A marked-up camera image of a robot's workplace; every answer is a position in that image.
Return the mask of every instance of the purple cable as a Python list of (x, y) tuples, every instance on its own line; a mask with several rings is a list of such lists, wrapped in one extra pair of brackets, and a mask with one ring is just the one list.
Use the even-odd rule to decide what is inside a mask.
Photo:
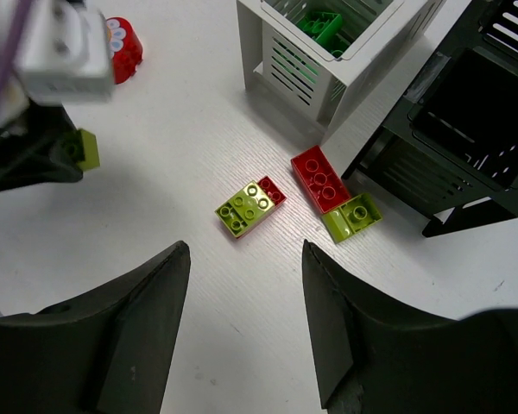
[(8, 82), (9, 75), (14, 65), (17, 48), (21, 42), (21, 36), (28, 20), (28, 13), (34, 0), (19, 0), (16, 13), (10, 24), (8, 39), (0, 50), (0, 92)]

